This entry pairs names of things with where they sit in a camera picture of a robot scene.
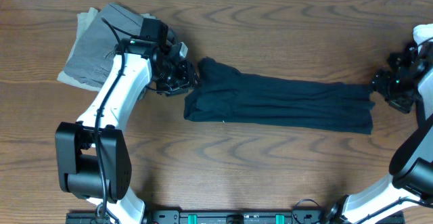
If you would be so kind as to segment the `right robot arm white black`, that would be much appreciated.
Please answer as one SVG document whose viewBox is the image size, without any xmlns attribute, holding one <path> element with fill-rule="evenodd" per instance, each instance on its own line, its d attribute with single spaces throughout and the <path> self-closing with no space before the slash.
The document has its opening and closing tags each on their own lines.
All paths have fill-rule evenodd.
<svg viewBox="0 0 433 224">
<path fill-rule="evenodd" d="M 388 174 L 340 199 L 323 223 L 377 223 L 413 206 L 432 208 L 432 68 L 418 82 L 417 91 L 426 120 L 395 152 Z"/>
</svg>

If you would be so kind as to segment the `black t-shirt white logo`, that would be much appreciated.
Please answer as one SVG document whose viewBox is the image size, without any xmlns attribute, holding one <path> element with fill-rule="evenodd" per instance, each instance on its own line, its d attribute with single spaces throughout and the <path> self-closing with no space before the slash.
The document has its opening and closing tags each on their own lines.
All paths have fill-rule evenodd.
<svg viewBox="0 0 433 224">
<path fill-rule="evenodd" d="M 194 122 L 241 122 L 369 135 L 367 85 L 285 80 L 242 73 L 204 58 L 202 84 L 185 98 L 183 117 Z"/>
</svg>

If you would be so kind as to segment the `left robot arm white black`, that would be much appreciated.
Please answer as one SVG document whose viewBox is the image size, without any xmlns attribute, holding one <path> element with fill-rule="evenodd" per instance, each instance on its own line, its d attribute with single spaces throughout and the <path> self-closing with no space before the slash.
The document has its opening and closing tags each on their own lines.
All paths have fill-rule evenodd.
<svg viewBox="0 0 433 224">
<path fill-rule="evenodd" d="M 185 93 L 195 85 L 188 48 L 153 39 L 123 39 L 111 72 L 92 104 L 76 122 L 55 132 L 62 191 L 95 205 L 72 212 L 67 223 L 152 223 L 145 202 L 131 189 L 132 164 L 124 131 L 139 97 L 150 83 L 156 92 Z"/>
</svg>

